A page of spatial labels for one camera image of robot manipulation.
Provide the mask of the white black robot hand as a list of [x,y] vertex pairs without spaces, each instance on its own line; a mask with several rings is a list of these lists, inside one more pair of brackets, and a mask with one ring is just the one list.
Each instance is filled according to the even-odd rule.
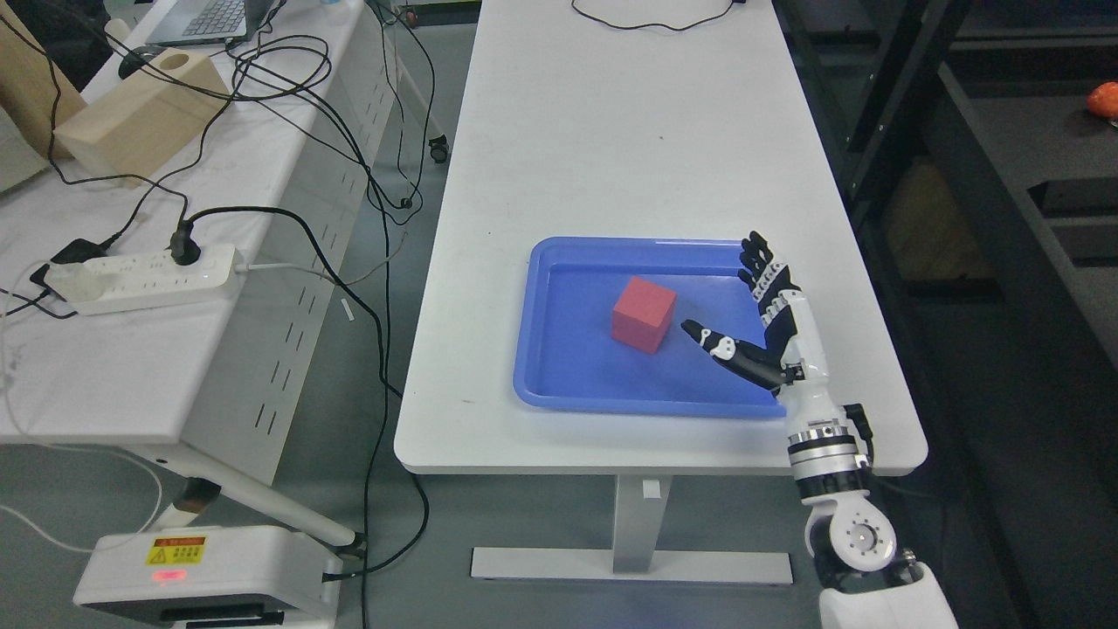
[[765,328],[757,346],[730,337],[695,320],[681,327],[718,365],[769,391],[785,407],[787,431],[797,441],[808,431],[836,433],[844,412],[830,394],[828,366],[811,303],[793,279],[790,266],[759,232],[740,244],[747,284]]

